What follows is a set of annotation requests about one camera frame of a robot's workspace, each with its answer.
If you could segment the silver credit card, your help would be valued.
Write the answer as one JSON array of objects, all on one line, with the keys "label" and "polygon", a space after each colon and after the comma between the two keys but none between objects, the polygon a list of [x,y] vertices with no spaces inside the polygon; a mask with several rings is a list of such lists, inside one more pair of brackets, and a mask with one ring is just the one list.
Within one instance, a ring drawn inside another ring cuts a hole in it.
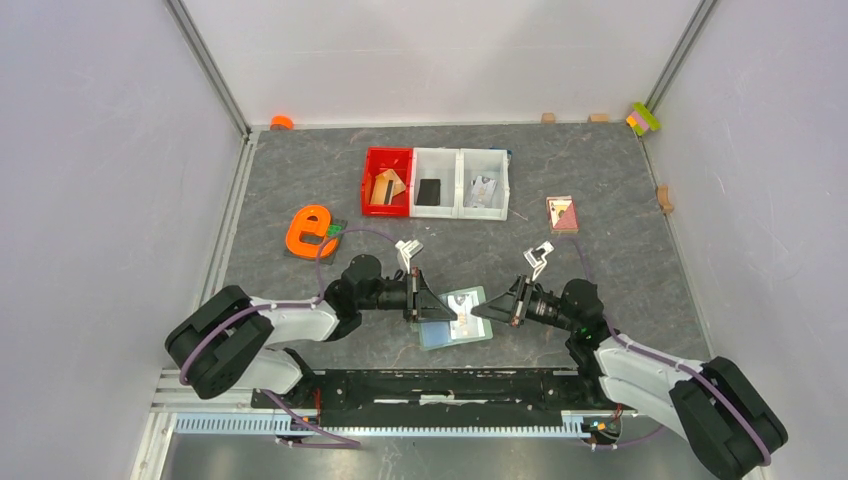
[{"label": "silver credit card", "polygon": [[474,177],[464,194],[464,206],[467,208],[492,208],[498,181],[483,175]]},{"label": "silver credit card", "polygon": [[486,336],[484,321],[472,310],[480,303],[479,292],[468,290],[447,295],[448,306],[456,312],[457,319],[449,324],[453,341],[476,340]]}]

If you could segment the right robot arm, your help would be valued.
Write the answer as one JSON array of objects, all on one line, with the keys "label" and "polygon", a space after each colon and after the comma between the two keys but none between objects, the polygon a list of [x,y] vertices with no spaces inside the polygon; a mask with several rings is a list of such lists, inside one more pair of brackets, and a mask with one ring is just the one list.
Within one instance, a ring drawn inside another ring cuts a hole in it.
[{"label": "right robot arm", "polygon": [[741,479],[767,466],[788,440],[782,421],[741,369],[717,356],[702,362],[648,348],[613,328],[596,284],[572,279],[556,295],[519,277],[473,314],[512,327],[527,321],[566,330],[581,376],[580,400],[632,407],[687,441],[718,479]]}]

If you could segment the gold credit card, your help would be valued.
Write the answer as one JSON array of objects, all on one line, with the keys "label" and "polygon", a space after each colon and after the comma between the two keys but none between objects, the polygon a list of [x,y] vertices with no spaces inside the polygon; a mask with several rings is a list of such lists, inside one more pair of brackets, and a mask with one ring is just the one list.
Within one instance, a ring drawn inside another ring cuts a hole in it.
[{"label": "gold credit card", "polygon": [[398,175],[398,173],[397,173],[397,172],[396,172],[396,174],[397,174],[398,179],[397,179],[397,181],[396,181],[396,183],[395,183],[395,195],[394,195],[394,197],[395,197],[395,196],[397,196],[397,195],[399,195],[399,194],[401,194],[402,192],[404,192],[404,191],[406,190],[406,185],[405,185],[405,183],[403,182],[403,179],[402,179],[402,178]]},{"label": "gold credit card", "polygon": [[395,183],[398,177],[393,169],[387,169],[374,177],[371,205],[389,205],[395,195]]}]

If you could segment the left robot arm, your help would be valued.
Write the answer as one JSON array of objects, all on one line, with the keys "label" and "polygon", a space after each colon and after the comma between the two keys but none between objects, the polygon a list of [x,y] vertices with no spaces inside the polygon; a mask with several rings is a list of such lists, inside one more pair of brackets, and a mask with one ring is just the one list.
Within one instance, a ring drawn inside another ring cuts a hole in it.
[{"label": "left robot arm", "polygon": [[303,361],[282,349],[293,341],[340,340],[362,324],[365,311],[398,311],[412,323],[447,323],[456,313],[416,267],[382,274],[372,255],[354,257],[321,298],[267,300],[229,285],[172,330],[164,348],[178,380],[202,400],[234,387],[268,389],[290,407],[306,405],[314,381]]}]

